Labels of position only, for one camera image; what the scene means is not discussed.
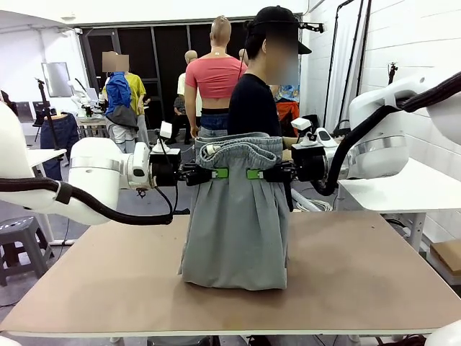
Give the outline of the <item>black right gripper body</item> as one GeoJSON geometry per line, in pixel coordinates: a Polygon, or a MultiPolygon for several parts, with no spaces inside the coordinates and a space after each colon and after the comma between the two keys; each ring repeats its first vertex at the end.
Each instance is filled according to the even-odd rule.
{"type": "Polygon", "coordinates": [[[299,181],[318,181],[326,176],[326,152],[322,146],[293,144],[291,157],[299,181]]]}

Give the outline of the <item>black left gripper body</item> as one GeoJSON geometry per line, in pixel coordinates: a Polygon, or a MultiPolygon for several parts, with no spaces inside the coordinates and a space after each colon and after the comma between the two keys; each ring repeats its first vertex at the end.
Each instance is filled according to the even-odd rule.
{"type": "Polygon", "coordinates": [[[178,180],[179,151],[150,155],[151,176],[159,187],[173,187],[178,180]]]}

